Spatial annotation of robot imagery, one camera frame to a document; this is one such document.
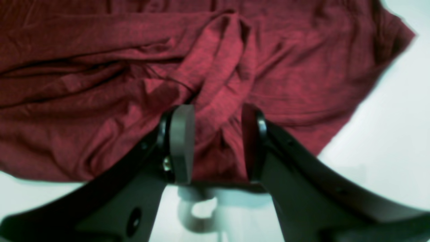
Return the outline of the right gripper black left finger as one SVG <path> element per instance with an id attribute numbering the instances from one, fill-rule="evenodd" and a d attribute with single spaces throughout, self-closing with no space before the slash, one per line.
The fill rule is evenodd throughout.
<path id="1" fill-rule="evenodd" d="M 167 184 L 189 184 L 195 109 L 175 106 L 109 170 L 47 205 L 6 217 L 2 242 L 147 242 Z"/>

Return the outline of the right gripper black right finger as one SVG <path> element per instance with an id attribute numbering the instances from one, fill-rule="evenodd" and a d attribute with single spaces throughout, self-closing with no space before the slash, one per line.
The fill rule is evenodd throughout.
<path id="1" fill-rule="evenodd" d="M 427 242 L 429 212 L 393 202 L 322 163 L 256 106 L 242 109 L 249 181 L 273 199 L 286 242 Z"/>

